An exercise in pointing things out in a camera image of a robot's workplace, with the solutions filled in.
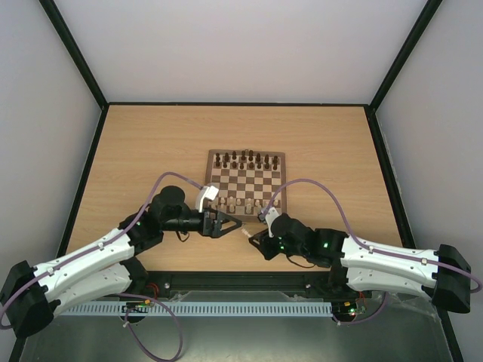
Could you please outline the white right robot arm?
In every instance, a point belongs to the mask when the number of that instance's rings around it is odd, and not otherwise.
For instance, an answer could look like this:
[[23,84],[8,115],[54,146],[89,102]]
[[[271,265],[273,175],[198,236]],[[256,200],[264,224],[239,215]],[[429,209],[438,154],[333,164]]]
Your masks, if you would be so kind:
[[382,291],[419,296],[446,311],[470,311],[471,268],[447,244],[437,250],[392,247],[335,229],[311,229],[286,213],[269,211],[268,228],[249,237],[264,259],[299,256],[329,268],[329,286],[337,295]]

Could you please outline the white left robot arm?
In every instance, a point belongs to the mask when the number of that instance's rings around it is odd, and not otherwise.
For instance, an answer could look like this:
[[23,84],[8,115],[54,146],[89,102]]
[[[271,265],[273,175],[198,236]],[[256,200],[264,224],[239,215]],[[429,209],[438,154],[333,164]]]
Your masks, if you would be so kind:
[[181,188],[166,186],[87,246],[34,266],[17,263],[1,289],[1,316],[18,339],[25,339],[83,302],[118,293],[138,297],[149,276],[137,257],[160,244],[165,232],[220,238],[242,226],[240,219],[204,205],[217,193],[213,186],[203,187],[192,209]]

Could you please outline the white queen piece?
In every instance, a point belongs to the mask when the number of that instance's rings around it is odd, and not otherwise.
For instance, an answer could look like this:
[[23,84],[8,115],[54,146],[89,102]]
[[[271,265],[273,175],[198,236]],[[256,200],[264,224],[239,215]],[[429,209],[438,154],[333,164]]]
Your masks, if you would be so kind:
[[248,231],[246,228],[242,228],[242,229],[241,229],[241,232],[242,232],[242,233],[243,233],[245,236],[247,236],[247,237],[249,237],[249,238],[251,237],[251,233],[250,233],[250,232],[249,232],[249,231]]

